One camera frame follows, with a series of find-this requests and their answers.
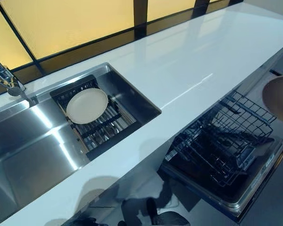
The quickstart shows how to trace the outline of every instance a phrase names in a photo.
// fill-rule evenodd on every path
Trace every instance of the open dishwasher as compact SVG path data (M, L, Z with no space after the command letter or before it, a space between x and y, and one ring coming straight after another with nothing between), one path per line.
M283 158L275 119L234 90L175 136L161 170L240 222Z

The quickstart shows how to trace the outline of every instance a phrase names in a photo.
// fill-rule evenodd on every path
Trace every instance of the white countertop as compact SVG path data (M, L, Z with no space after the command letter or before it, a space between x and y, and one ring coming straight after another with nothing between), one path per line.
M81 197L107 189L282 47L283 16L240 3L29 83L28 93L109 62L162 114L0 225L65 222ZM1 95L0 107L12 100Z

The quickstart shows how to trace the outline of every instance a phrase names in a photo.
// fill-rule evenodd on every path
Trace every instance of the sink basin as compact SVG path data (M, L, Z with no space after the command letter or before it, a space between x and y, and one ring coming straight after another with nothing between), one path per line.
M78 125L65 114L73 95L102 89L109 105ZM149 122L161 111L104 63L33 94L38 104L0 111L0 222Z

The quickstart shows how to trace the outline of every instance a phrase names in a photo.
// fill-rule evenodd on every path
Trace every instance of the wire rack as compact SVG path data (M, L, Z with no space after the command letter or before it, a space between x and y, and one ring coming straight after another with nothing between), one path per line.
M135 118L116 101L112 100L110 96L108 96L108 106L105 112L98 119L87 124L72 122L66 114L69 101L77 93L90 88L99 89L96 79L91 79L70 89L64 88L66 90L53 96L55 102L64 112L72 129L82 140L87 152L97 148L136 122Z
M276 119L268 111L233 91L189 125L173 141L167 161L179 154L197 164L220 186L231 185L246 174L254 161L254 149L270 141L270 124Z

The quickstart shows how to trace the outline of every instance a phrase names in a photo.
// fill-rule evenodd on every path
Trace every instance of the plate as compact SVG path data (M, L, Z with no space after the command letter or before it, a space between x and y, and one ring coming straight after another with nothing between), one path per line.
M85 89L69 101L66 114L77 124L87 124L99 118L108 105L106 93L97 88Z

